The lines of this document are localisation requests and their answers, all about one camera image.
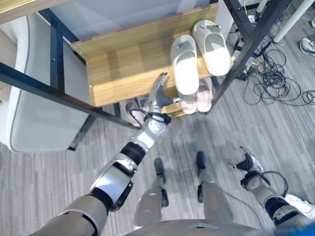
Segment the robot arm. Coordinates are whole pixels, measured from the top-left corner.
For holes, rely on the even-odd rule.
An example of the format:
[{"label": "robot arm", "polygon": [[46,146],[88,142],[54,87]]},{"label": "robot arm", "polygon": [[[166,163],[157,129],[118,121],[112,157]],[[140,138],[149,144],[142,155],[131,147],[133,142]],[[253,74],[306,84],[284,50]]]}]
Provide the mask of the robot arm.
[{"label": "robot arm", "polygon": [[232,167],[248,172],[241,180],[241,185],[255,195],[277,230],[300,228],[312,223],[311,219],[286,202],[284,199],[286,191],[282,195],[271,187],[270,181],[262,175],[264,170],[257,158],[247,148],[241,149],[245,152],[245,160]]},{"label": "robot arm", "polygon": [[31,236],[97,236],[105,226],[109,211],[118,210],[132,189],[131,179],[148,150],[165,131],[170,117],[163,106],[180,102],[163,93],[167,73],[155,81],[149,95],[149,116],[144,126],[97,175],[87,195],[73,201],[58,216]]}]

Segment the white pole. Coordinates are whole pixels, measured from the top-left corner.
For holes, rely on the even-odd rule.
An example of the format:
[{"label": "white pole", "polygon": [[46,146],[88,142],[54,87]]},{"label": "white pole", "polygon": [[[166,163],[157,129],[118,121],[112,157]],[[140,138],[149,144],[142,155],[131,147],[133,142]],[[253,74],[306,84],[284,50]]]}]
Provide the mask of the white pole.
[{"label": "white pole", "polygon": [[262,10],[264,9],[265,5],[267,4],[267,1],[268,0],[261,0],[257,9],[256,9],[256,12],[261,13]]},{"label": "white pole", "polygon": [[295,22],[300,19],[300,17],[306,12],[306,10],[312,5],[314,0],[304,0],[295,13],[290,17],[286,24],[282,27],[279,33],[275,36],[274,42],[279,43],[279,41],[285,36],[285,34],[292,28]]}]

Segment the pink slipper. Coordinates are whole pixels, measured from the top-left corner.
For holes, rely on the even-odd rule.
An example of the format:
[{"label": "pink slipper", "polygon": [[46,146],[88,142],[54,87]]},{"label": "pink slipper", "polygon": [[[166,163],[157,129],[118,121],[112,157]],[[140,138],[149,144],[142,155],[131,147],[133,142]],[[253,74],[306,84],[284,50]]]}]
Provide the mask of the pink slipper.
[{"label": "pink slipper", "polygon": [[199,88],[196,93],[197,110],[200,112],[208,112],[212,105],[212,83],[211,78],[199,80]]},{"label": "pink slipper", "polygon": [[180,94],[180,97],[184,99],[181,102],[182,110],[186,114],[190,115],[197,111],[197,104],[196,104],[196,95],[182,95]]}]

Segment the slipper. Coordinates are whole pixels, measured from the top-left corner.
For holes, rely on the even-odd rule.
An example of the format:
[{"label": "slipper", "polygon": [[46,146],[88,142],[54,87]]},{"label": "slipper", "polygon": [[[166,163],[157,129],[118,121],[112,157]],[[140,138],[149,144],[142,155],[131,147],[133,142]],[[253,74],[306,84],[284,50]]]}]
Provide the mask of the slipper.
[{"label": "slipper", "polygon": [[179,96],[183,99],[181,102],[182,110],[185,114],[193,114],[197,111],[196,95],[182,95],[179,93]]},{"label": "slipper", "polygon": [[209,73],[215,76],[227,74],[231,59],[220,26],[208,20],[198,21],[192,34]]},{"label": "slipper", "polygon": [[190,35],[177,38],[171,47],[175,85],[183,95],[194,94],[198,90],[197,47]]},{"label": "slipper", "polygon": [[199,88],[196,93],[197,110],[200,112],[208,112],[212,105],[212,84],[211,79],[206,78],[199,81]]},{"label": "slipper", "polygon": [[149,95],[145,95],[143,97],[138,97],[138,102],[139,102],[139,105],[140,105],[140,108],[143,110],[143,111],[146,111],[148,112],[149,111]]},{"label": "slipper", "polygon": [[[125,110],[126,110],[126,113],[127,113],[127,120],[135,127],[140,127],[140,125],[138,124],[138,122],[132,117],[132,115],[129,113],[129,111],[131,109],[134,109],[134,108],[140,108],[139,107],[139,104],[137,102],[137,100],[134,98],[134,99],[130,99],[130,100],[127,100],[126,101],[126,106],[125,106]],[[144,114],[142,112],[138,112],[138,111],[133,111],[132,114],[134,115],[134,117],[141,123],[143,124],[144,121]]]}]

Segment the wooden board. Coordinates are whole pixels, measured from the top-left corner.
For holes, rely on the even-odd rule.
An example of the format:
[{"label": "wooden board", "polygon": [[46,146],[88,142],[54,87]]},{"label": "wooden board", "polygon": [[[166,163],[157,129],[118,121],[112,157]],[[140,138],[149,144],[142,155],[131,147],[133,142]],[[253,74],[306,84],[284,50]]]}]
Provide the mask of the wooden board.
[{"label": "wooden board", "polygon": [[68,0],[0,0],[0,24]]},{"label": "wooden board", "polygon": [[214,21],[217,9],[218,4],[214,3],[140,26],[125,28],[84,41],[78,41],[72,44],[72,48],[80,53],[84,59],[101,56],[108,52],[192,30],[194,24],[200,20]]},{"label": "wooden board", "polygon": [[[166,88],[175,86],[170,49],[183,32],[171,37],[107,53],[87,60],[91,102],[103,106],[150,92],[160,73],[167,72]],[[209,76],[198,52],[199,78]]]}]

